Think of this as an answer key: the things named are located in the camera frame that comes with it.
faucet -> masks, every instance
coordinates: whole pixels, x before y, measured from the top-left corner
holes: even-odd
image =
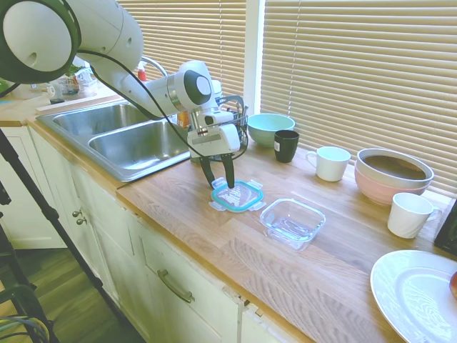
[[[157,61],[153,60],[153,59],[150,59],[149,57],[146,57],[146,56],[142,56],[141,57],[141,61],[142,62],[146,62],[146,63],[149,63],[149,64],[152,64],[153,66],[155,66],[164,76],[168,76],[169,73],[166,72],[165,68],[162,67],[162,65],[160,65],[160,63],[158,63]]]

black mug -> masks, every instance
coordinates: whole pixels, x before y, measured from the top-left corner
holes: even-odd
[[[292,130],[281,130],[274,134],[274,154],[279,162],[292,161],[297,151],[299,137],[300,135]]]

red object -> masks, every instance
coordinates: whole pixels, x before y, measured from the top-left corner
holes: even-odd
[[[141,69],[138,69],[138,78],[142,81],[146,81],[146,72]]]
[[[451,282],[449,282],[449,288],[451,289],[452,295],[457,299],[457,273],[451,277]]]

blue container lid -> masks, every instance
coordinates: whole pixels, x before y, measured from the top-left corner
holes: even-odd
[[[218,205],[216,209],[220,211],[227,209],[239,213],[257,209],[255,205],[263,199],[262,185],[252,180],[250,182],[235,181],[235,187],[230,189],[225,179],[221,178],[215,180],[213,186],[211,198]]]

kitchen sink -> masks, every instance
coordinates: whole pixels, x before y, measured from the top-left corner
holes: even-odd
[[[165,119],[149,120],[126,101],[37,118],[122,182],[144,177],[190,157]],[[187,140],[187,129],[173,124]]]
[[[186,139],[187,130],[176,128]],[[89,146],[116,166],[130,170],[153,167],[188,151],[166,121],[111,132],[92,139]]]
[[[103,134],[122,127],[148,121],[136,107],[130,104],[117,104],[61,114],[54,118],[54,123],[77,136]]]

